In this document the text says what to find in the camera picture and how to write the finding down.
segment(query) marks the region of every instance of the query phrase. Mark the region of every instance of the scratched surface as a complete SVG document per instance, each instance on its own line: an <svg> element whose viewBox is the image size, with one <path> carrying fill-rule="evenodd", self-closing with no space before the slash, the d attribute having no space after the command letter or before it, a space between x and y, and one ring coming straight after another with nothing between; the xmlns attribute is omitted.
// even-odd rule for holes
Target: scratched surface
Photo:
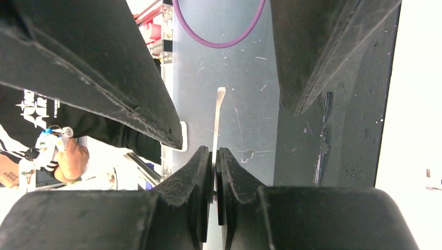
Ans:
<svg viewBox="0 0 442 250"><path fill-rule="evenodd" d="M211 42L238 37L252 20L258 1L180 1L193 30ZM218 87L227 93L220 112L218 148L227 147L243 167L273 184L279 86L270 5L253 32L227 49L204 47L176 21L174 30L174 103L188 125L189 149L174 152L174 169L200 145L212 148Z"/></svg>

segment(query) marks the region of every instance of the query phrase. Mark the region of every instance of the shirt logo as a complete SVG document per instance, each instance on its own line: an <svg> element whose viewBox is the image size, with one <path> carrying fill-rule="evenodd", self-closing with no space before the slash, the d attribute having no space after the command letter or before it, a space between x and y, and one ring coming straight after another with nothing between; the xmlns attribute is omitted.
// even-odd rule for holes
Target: shirt logo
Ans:
<svg viewBox="0 0 442 250"><path fill-rule="evenodd" d="M34 124L34 127L40 127L42 129L47 128L44 118L49 117L47 115L47 99L43 96L35 96L34 92L25 90L23 100L16 106L21 108L21 116Z"/></svg>

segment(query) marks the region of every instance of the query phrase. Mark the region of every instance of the white floor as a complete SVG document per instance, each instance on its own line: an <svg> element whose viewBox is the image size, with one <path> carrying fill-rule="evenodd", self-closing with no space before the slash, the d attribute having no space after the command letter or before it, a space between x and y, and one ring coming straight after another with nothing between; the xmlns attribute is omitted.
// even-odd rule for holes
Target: white floor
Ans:
<svg viewBox="0 0 442 250"><path fill-rule="evenodd" d="M425 188L426 169L442 170L441 9L440 0L402 2L376 181L424 250L442 249L442 191Z"/></svg>

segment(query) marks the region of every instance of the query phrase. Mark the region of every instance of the purple cable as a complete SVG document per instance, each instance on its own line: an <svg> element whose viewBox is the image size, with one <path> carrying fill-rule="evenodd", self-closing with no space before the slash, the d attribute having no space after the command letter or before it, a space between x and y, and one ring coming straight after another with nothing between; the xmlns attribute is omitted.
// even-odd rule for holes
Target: purple cable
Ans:
<svg viewBox="0 0 442 250"><path fill-rule="evenodd" d="M202 45L209 47L209 48L228 48L228 47L232 47L232 46L240 43L242 40L244 40L244 38L246 38L250 34L250 32L252 32L253 28L255 28L256 24L258 23L261 13L264 9L265 0L260 0L260 5L258 6L258 11L256 12L255 17L253 18L249 27L247 27L247 29L244 31L244 33L242 35L240 35L238 38L236 38L230 42L227 42L227 43L212 43L212 42L202 39L195 32L193 32L193 30L189 27L187 22L184 20L184 17L182 16L182 13L181 13L181 9L179 7L178 0L172 0L172 3L174 6L174 9L175 9L175 14L177 15L177 18L178 18L180 24L182 25L184 30L189 34L189 36L191 38L193 38L195 41L197 41L197 42L201 43Z"/></svg>

